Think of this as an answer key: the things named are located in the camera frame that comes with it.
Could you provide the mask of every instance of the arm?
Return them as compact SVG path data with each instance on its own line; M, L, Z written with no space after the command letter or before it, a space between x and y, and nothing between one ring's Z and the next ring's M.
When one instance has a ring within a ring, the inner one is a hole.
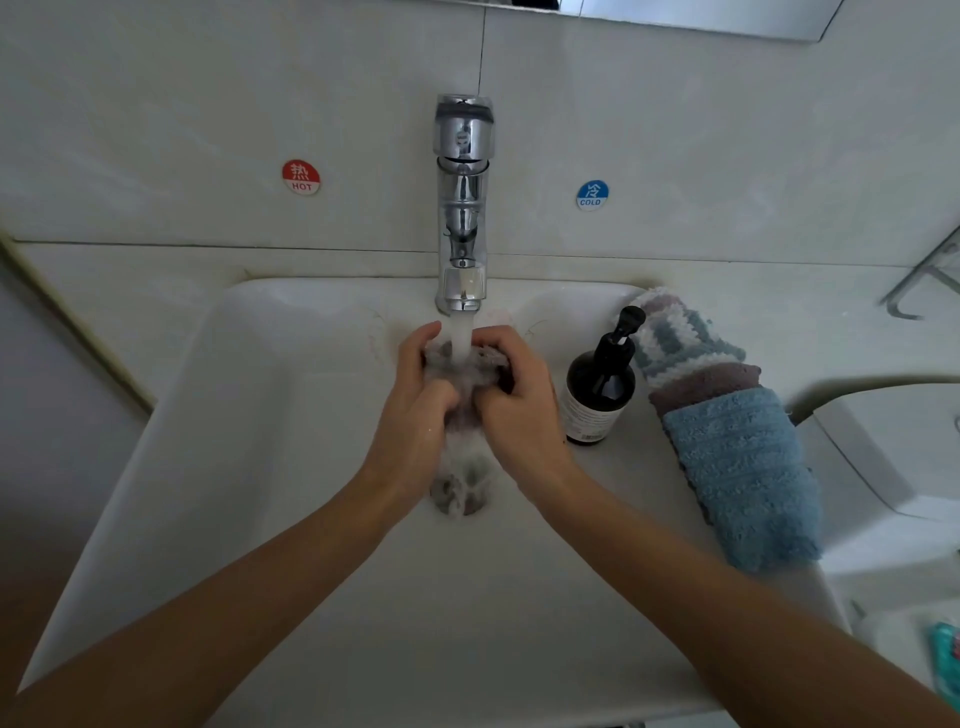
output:
M546 364L511 328L511 395L476 403L494 454L550 525L663 632L743 728L957 728L936 695L829 624L689 545L591 480L565 444Z
M16 697L0 726L201 725L357 569L424 495L444 442L453 386L423 386L401 345L396 384L359 473L320 510Z

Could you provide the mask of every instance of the sink basin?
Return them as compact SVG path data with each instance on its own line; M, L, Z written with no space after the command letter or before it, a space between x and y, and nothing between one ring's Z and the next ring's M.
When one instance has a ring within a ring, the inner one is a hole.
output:
M150 420L24 683L347 482L392 384L396 345L437 318L435 289L432 279L230 289ZM491 280L475 324L513 324L562 381L635 295L627 285ZM719 553L642 391L605 442L576 454L605 486ZM771 581L840 619L818 569ZM559 728L715 707L684 656L504 476L490 503L462 520L420 503L210 725Z

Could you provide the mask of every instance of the black pump bottle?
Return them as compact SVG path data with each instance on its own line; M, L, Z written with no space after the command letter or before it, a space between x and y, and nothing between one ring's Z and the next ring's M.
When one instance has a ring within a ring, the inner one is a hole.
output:
M646 321L642 308L620 311L616 328L603 335L593 352L580 354L566 373L559 394L566 439L576 445L596 445L610 433L634 395L636 376L630 368L636 345L630 338Z

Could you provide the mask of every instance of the white toilet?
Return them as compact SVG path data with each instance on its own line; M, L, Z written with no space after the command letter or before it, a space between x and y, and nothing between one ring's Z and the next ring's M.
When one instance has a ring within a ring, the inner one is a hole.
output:
M827 574L960 548L960 384L846 395L798 425L824 505Z

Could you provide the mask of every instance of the running water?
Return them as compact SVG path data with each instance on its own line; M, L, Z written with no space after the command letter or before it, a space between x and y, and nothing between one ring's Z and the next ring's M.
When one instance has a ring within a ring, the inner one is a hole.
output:
M458 366L466 361L470 353L473 314L474 311L450 311L450 359Z

